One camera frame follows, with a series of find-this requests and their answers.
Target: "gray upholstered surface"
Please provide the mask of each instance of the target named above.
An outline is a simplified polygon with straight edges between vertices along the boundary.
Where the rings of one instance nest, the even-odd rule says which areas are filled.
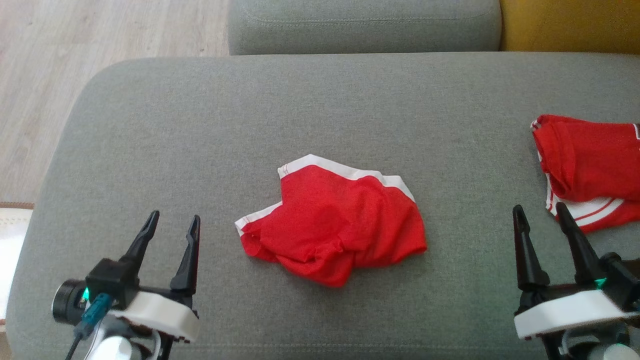
[[[499,0],[232,0],[229,51],[247,54],[494,51]]]
[[[542,265],[573,276],[544,208],[529,123],[637,122],[640,58],[432,53],[128,61],[79,97],[33,213],[8,312],[16,359],[61,359],[52,296],[127,248],[153,209],[143,284],[166,286],[202,217],[197,343],[175,359],[541,359],[516,338],[511,208]],[[429,252],[328,289],[243,253],[233,221],[279,200],[276,167],[313,153],[403,177]],[[591,236],[640,256],[639,224]]]

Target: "red and white garment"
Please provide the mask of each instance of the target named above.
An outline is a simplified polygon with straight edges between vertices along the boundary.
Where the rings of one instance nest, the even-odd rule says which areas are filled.
[[[426,251],[422,217],[399,176],[307,155],[278,169],[282,201],[236,221],[244,251],[327,286],[351,270]]]
[[[564,202],[588,233],[640,220],[640,125],[542,115],[531,124],[547,209]]]

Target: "gray fabric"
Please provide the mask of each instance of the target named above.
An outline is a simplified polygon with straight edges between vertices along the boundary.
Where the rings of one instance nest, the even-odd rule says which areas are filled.
[[[494,51],[499,0],[233,0],[231,55]]]
[[[542,265],[573,277],[544,208],[529,124],[541,113],[637,122],[640,58],[432,53],[127,61],[77,100],[22,251],[8,310],[16,359],[61,359],[53,294],[120,256],[159,209],[141,282],[167,286],[202,217],[198,342],[175,359],[543,359],[516,338],[511,208]],[[429,252],[329,289],[248,258],[233,222],[280,200],[276,168],[313,153],[397,174]],[[639,224],[590,236],[640,256]]]

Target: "white fabric object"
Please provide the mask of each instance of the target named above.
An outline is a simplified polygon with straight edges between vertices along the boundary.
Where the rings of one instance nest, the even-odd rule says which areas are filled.
[[[32,212],[0,208],[0,319],[6,317],[9,290]]]

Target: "yellow cushion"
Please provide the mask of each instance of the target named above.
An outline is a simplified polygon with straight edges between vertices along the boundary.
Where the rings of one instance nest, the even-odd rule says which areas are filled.
[[[640,54],[640,0],[500,0],[505,51]]]

